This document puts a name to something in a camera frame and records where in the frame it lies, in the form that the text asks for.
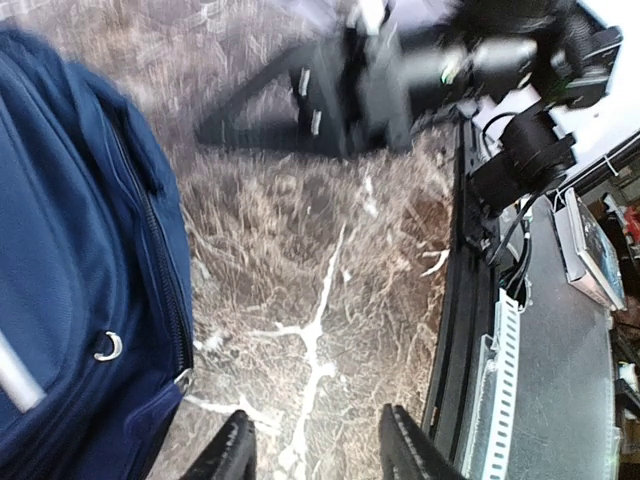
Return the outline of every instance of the navy blue bag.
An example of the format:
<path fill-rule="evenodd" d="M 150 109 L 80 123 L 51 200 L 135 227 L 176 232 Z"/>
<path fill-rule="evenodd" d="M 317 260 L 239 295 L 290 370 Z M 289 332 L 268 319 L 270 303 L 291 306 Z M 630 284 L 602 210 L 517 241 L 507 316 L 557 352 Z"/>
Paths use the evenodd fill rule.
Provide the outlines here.
<path fill-rule="evenodd" d="M 0 30 L 0 478 L 148 472 L 193 365 L 179 203 L 126 98 Z"/>

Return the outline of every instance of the metal ring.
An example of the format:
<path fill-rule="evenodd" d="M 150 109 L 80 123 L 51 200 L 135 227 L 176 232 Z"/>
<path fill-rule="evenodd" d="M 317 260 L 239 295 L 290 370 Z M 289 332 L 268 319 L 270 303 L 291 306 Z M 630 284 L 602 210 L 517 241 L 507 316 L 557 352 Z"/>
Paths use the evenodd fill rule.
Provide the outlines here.
<path fill-rule="evenodd" d="M 93 358 L 98 360 L 99 362 L 109 362 L 115 358 L 118 358 L 122 353 L 122 339 L 118 336 L 118 334 L 114 332 L 104 332 L 109 339 L 111 339 L 111 343 L 113 343 L 113 350 L 109 355 L 104 355 L 102 353 L 94 353 Z"/>

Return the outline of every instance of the brown marble floor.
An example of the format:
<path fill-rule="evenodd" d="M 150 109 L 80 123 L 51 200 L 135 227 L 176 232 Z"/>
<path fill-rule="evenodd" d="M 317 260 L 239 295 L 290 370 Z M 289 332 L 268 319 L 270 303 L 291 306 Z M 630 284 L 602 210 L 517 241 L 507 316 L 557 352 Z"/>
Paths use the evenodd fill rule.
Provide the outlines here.
<path fill-rule="evenodd" d="M 193 125 L 308 24 L 264 0 L 3 3 L 130 94 L 179 175 L 192 246 L 196 379 L 153 479 L 224 419 L 258 428 L 259 478 L 376 479 L 386 402 L 419 419 L 444 293 L 453 132 L 353 162 L 204 151 Z M 287 110 L 286 83 L 245 121 Z"/>

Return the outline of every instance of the bag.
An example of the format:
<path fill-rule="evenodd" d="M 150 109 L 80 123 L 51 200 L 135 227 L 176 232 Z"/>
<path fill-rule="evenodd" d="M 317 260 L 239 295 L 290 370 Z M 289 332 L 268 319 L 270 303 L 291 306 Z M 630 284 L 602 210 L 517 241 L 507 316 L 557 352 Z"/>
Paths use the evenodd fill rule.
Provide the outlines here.
<path fill-rule="evenodd" d="M 127 99 L 0 30 L 0 478 L 148 473 L 193 365 L 179 204 Z"/>

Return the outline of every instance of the gray desk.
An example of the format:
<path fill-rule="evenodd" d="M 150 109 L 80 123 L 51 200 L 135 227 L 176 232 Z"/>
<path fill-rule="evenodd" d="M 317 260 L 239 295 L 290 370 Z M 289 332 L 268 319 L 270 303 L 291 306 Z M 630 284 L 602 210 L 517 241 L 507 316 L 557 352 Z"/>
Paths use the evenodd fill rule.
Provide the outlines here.
<path fill-rule="evenodd" d="M 512 480 L 608 479 L 614 445 L 605 309 L 566 283 L 551 204 L 534 206 L 531 300 L 521 317 Z"/>

